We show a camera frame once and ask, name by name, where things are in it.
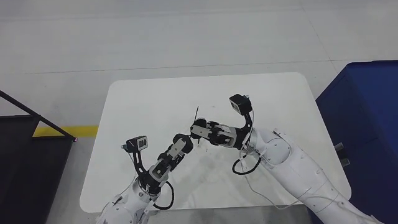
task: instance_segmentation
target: cable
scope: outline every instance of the cable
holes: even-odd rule
[[[236,161],[234,162],[234,164],[232,165],[232,172],[234,172],[234,173],[237,174],[237,175],[248,175],[248,174],[252,173],[253,171],[255,171],[255,170],[257,169],[257,167],[259,167],[259,164],[260,164],[260,162],[261,162],[261,157],[259,157],[259,160],[257,161],[256,165],[255,165],[251,170],[248,170],[248,171],[246,171],[246,172],[239,172],[239,171],[236,171],[236,170],[235,170],[236,164],[238,164],[238,163],[241,162],[241,161],[242,161],[241,159],[238,159],[238,160],[236,160]]]
[[[156,205],[156,203],[154,203],[154,207],[157,209],[160,209],[160,210],[168,210],[172,207],[172,205],[174,203],[174,188],[170,182],[166,181],[166,184],[169,185],[170,189],[172,190],[172,201],[170,202],[170,205],[167,207],[161,207],[161,206]]]

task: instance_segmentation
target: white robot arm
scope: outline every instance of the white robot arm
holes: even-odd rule
[[[105,205],[101,215],[97,218],[97,224],[147,223],[149,218],[148,206],[166,210],[173,205],[174,189],[167,181],[169,179],[168,174],[182,161],[185,154],[192,150],[191,139],[183,134],[175,135],[173,144],[159,155],[157,162],[149,170],[145,170],[141,161],[141,150],[147,147],[146,136],[127,140],[126,144],[122,145],[122,149],[129,154],[132,153],[134,168],[138,176],[126,189],[126,196],[122,196],[122,192]],[[172,201],[168,207],[160,207],[155,204],[164,184],[168,184],[172,190]]]
[[[234,95],[230,99],[232,107],[246,119],[243,128],[234,128],[198,119],[191,127],[191,137],[204,138],[214,145],[246,151],[258,159],[269,173],[291,195],[312,210],[324,224],[380,224],[354,207],[331,184],[322,168],[284,133],[252,127],[249,113],[252,111],[248,97]],[[236,172],[239,175],[252,172]]]

